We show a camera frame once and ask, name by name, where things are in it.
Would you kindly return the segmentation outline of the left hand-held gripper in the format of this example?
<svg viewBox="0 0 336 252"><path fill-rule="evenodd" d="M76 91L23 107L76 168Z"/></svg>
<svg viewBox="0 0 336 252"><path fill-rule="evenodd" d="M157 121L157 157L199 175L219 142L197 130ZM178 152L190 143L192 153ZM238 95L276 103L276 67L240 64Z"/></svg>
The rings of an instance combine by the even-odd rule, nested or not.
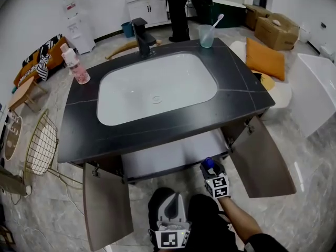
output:
<svg viewBox="0 0 336 252"><path fill-rule="evenodd" d="M185 221L184 200L180 193L170 195L159 207L158 230L155 231L158 248L184 248L190 235L189 222Z"/></svg>

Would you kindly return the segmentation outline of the pink and white toothbrush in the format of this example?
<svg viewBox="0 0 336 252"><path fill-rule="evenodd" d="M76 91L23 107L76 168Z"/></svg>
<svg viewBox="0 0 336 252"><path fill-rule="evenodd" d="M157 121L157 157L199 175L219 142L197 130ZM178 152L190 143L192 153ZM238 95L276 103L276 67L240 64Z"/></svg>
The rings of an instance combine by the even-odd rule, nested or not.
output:
<svg viewBox="0 0 336 252"><path fill-rule="evenodd" d="M215 27L217 26L217 24L223 19L224 14L219 14L217 21L215 22L215 24L209 29L209 31L205 34L202 42L204 43L206 41L206 39L209 37L209 35L212 33L212 31L215 29Z"/></svg>

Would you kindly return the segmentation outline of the pink lotion bottle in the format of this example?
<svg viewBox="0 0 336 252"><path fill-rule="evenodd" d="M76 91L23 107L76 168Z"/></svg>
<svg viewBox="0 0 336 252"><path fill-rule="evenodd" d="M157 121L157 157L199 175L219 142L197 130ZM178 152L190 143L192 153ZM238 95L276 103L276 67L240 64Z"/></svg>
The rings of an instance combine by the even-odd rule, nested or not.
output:
<svg viewBox="0 0 336 252"><path fill-rule="evenodd" d="M77 82L80 85L88 83L91 78L86 69L81 65L75 51L69 48L66 43L60 46L60 50L62 51L61 56Z"/></svg>

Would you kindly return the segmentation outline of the black faucet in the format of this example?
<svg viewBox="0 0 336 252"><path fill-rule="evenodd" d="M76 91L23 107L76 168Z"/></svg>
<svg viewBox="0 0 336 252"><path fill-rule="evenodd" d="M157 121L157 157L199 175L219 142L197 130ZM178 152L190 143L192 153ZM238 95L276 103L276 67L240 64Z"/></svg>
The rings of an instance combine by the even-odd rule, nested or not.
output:
<svg viewBox="0 0 336 252"><path fill-rule="evenodd" d="M134 30L134 35L138 43L140 55L142 57L150 56L152 53L150 47L154 46L157 41L151 34L146 31L145 26L147 24L147 21L145 21L143 18L136 18L133 19L131 22Z"/></svg>

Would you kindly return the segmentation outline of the grey cabinet door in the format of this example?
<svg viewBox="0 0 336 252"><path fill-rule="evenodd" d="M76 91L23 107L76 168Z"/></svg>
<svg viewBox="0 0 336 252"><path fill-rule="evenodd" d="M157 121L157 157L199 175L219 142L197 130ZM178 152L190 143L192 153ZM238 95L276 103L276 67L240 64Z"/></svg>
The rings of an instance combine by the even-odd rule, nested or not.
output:
<svg viewBox="0 0 336 252"><path fill-rule="evenodd" d="M253 117L229 144L229 154L250 198L286 196L296 193L288 167L258 117Z"/></svg>
<svg viewBox="0 0 336 252"><path fill-rule="evenodd" d="M133 232L128 184L99 165L83 166L83 208L91 251Z"/></svg>

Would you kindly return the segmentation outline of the black stone vanity top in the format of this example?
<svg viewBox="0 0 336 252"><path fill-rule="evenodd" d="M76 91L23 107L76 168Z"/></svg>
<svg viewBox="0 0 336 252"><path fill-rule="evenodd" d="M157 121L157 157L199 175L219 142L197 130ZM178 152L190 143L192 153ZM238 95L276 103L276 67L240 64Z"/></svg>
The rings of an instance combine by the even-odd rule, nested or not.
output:
<svg viewBox="0 0 336 252"><path fill-rule="evenodd" d="M97 118L100 81L125 66L143 61L137 52L106 61L88 69L86 85L73 82L60 129L58 162L81 164L108 156L130 153L170 143L235 120L261 114L275 102L240 58L219 38L211 48L198 40L153 48L153 58L189 53L196 55L217 83L214 98L194 106L161 113L127 124L106 126Z"/></svg>

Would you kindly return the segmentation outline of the white square bathtub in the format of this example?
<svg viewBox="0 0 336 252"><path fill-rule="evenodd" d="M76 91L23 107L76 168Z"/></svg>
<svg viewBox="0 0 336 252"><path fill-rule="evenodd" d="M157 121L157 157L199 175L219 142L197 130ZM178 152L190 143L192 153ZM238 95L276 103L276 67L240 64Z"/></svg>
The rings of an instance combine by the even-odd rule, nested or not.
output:
<svg viewBox="0 0 336 252"><path fill-rule="evenodd" d="M288 81L291 115L307 138L336 113L336 66L327 58L297 54Z"/></svg>

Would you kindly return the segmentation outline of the large cardboard box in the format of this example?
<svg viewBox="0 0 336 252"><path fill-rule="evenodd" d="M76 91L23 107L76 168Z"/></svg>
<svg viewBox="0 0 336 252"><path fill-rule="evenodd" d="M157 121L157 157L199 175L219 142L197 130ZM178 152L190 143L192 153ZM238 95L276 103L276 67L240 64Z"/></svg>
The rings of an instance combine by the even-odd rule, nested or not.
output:
<svg viewBox="0 0 336 252"><path fill-rule="evenodd" d="M274 25L273 19L280 21L281 26ZM272 13L258 18L255 36L273 50L292 50L299 38L299 25L283 14Z"/></svg>

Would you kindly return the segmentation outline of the wooden curved-back chair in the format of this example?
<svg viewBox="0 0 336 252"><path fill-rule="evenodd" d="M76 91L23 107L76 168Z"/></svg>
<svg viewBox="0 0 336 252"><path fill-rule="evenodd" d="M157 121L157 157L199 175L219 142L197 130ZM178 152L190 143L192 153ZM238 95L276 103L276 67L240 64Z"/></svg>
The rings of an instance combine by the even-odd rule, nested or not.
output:
<svg viewBox="0 0 336 252"><path fill-rule="evenodd" d="M113 56L121 53L121 52L124 52L124 51L127 51L127 50L130 50L130 49L133 49L133 48L136 48L138 46L138 43L136 40L133 40L133 41L129 41L127 42L126 44L124 44L123 46L117 48L116 50L114 50L110 55L108 56L105 56L105 59L106 60L110 60Z"/></svg>

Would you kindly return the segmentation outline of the small cardboard box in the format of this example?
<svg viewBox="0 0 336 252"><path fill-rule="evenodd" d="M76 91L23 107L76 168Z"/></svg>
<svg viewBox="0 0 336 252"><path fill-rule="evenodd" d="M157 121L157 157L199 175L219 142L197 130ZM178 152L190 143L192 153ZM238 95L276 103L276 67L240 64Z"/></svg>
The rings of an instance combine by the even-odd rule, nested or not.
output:
<svg viewBox="0 0 336 252"><path fill-rule="evenodd" d="M248 4L244 4L244 6L246 7L245 26L251 30L255 30L256 23L259 17L268 17L272 14L272 12L260 6Z"/></svg>

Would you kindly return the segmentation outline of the blue waste bin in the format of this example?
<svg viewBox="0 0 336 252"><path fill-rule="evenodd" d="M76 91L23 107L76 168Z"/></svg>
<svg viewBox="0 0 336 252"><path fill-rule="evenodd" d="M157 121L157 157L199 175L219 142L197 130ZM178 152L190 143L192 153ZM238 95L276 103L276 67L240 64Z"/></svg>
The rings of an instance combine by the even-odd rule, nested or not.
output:
<svg viewBox="0 0 336 252"><path fill-rule="evenodd" d="M134 30L131 22L126 22L121 25L126 38L134 37Z"/></svg>

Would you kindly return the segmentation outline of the white vanity cabinet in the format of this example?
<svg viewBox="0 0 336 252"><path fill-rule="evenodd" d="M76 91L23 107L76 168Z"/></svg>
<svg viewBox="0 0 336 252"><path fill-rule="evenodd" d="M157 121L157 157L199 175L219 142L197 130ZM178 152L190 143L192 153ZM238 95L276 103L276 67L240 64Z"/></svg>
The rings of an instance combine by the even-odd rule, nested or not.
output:
<svg viewBox="0 0 336 252"><path fill-rule="evenodd" d="M125 0L130 19L142 18L146 28L171 24L167 0Z"/></svg>

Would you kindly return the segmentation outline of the wooden coffee table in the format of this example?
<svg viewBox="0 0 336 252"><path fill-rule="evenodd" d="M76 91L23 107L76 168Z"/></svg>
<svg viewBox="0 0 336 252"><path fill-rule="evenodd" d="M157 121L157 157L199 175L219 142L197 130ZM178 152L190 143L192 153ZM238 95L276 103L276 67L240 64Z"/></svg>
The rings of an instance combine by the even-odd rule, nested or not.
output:
<svg viewBox="0 0 336 252"><path fill-rule="evenodd" d="M37 83L34 77L30 77L15 91L10 102L8 103L8 109L12 113L17 114L15 110L22 104L25 104L34 113L40 111L41 107L39 107L39 105L30 97L31 92L35 87L40 89L43 94L48 93L46 89Z"/></svg>

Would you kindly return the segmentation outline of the black and white striped cushion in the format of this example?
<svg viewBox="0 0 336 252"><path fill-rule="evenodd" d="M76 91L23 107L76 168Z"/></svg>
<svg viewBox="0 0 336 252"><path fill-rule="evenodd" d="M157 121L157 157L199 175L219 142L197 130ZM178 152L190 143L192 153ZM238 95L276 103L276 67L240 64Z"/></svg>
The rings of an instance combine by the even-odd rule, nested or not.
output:
<svg viewBox="0 0 336 252"><path fill-rule="evenodd" d="M47 54L46 56L42 57L40 59L40 62L37 64L37 67L36 67L36 71L37 71L38 75L40 76L40 78L44 82L48 78L49 69L47 68L47 65L49 63L50 58L51 58L50 54Z"/></svg>

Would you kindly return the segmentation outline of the black and white striped throw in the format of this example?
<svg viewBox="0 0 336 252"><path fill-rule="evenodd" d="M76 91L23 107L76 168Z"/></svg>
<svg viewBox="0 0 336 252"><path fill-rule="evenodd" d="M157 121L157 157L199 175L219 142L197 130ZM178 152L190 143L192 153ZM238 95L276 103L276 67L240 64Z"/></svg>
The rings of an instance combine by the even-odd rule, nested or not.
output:
<svg viewBox="0 0 336 252"><path fill-rule="evenodd" d="M36 61L37 63L40 62L42 58L44 58L48 52L60 41L60 39L63 37L62 34L57 34L53 38L51 38L49 41L44 43L42 46L40 46L35 52L33 52L30 56L28 56L23 62L22 67L25 67L27 64L29 64L32 61Z"/></svg>

